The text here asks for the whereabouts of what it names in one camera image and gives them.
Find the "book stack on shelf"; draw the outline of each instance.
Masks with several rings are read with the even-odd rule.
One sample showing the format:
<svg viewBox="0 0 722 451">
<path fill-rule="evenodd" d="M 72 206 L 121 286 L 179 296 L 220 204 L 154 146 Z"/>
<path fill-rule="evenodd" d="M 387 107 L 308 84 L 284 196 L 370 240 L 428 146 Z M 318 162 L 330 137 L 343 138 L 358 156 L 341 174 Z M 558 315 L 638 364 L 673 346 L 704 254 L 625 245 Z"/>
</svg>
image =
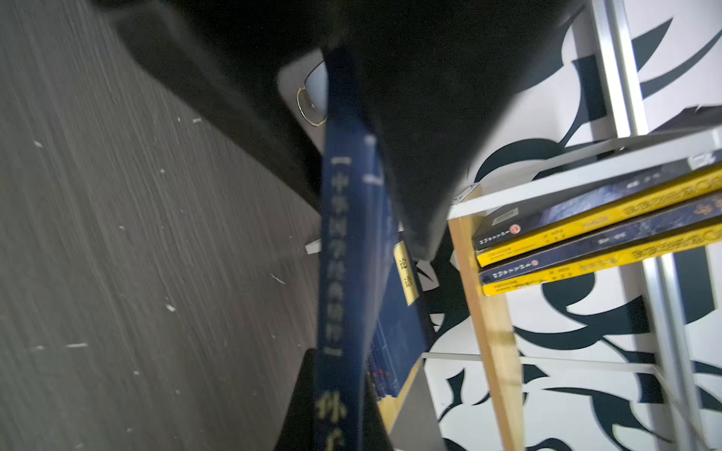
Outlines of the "book stack on shelf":
<svg viewBox="0 0 722 451">
<path fill-rule="evenodd" d="M 486 295 L 722 240 L 722 151 L 504 206 L 474 235 Z"/>
</svg>

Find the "blue book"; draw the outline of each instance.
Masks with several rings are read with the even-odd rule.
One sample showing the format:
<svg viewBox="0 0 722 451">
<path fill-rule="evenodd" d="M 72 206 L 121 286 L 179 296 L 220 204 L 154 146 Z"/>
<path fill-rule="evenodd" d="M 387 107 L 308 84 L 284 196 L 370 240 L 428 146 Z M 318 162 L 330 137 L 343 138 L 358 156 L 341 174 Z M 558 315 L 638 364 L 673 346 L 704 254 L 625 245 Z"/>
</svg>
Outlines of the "blue book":
<svg viewBox="0 0 722 451">
<path fill-rule="evenodd" d="M 413 262 L 409 262 L 409 267 L 414 275 L 412 283 L 418 287 Z M 417 360 L 431 347 L 433 333 L 433 324 L 422 300 L 420 297 L 412 299 L 406 296 L 399 271 L 394 266 L 376 321 L 371 350 L 371 354 L 375 355 L 369 355 L 369 359 L 374 358 L 380 363 L 376 379 L 381 381 L 383 378 L 386 383 L 383 386 L 384 394 L 377 393 L 379 398 L 385 395 L 399 396 Z"/>
<path fill-rule="evenodd" d="M 383 184 L 376 137 L 343 49 L 326 59 L 329 105 L 321 188 L 318 352 L 313 449 L 362 449 L 369 348 L 393 264 L 398 222 Z"/>
</svg>

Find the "yellow label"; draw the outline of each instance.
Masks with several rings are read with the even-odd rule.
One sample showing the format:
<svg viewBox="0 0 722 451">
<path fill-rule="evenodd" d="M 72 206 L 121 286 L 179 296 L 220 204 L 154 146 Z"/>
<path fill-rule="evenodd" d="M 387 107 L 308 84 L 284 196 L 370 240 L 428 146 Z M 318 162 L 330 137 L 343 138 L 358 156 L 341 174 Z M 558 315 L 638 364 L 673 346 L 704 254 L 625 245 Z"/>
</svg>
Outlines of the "yellow label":
<svg viewBox="0 0 722 451">
<path fill-rule="evenodd" d="M 412 263 L 409 261 L 409 253 L 403 241 L 393 247 L 393 257 L 396 259 L 396 268 L 399 270 L 406 303 L 411 305 L 419 297 L 419 290 L 416 288 L 414 273 L 411 270 Z"/>
<path fill-rule="evenodd" d="M 628 265 L 646 258 L 659 257 L 670 252 L 680 252 L 722 241 L 722 224 L 715 224 L 691 232 L 674 235 L 662 240 L 647 242 L 628 249 L 610 252 L 597 257 L 578 260 L 536 273 L 515 277 L 514 279 L 486 284 L 482 287 L 487 296 L 511 292 L 525 286 L 570 279 L 583 274 L 593 273 L 615 266 Z"/>
<path fill-rule="evenodd" d="M 622 199 L 602 210 L 596 209 L 574 216 L 556 226 L 484 250 L 477 254 L 479 265 L 487 266 L 722 188 L 722 168 L 711 172 L 694 172 L 693 175 L 672 186 L 667 185 L 665 188 L 665 185 L 662 185 L 644 195 Z"/>
</svg>

